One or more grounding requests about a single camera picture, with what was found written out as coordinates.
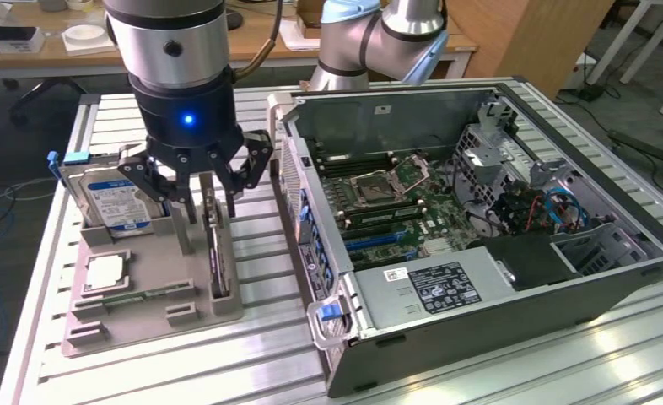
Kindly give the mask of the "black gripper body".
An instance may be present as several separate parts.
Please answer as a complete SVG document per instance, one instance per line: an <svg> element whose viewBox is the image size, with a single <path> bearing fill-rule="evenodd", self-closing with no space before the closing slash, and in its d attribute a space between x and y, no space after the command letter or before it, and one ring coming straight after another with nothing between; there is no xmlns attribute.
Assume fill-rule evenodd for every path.
<svg viewBox="0 0 663 405"><path fill-rule="evenodd" d="M148 132L148 154L176 170L220 168L212 158L229 161L243 144L232 75L223 73L199 86L177 89L145 84L133 75L129 83Z"/></svg>

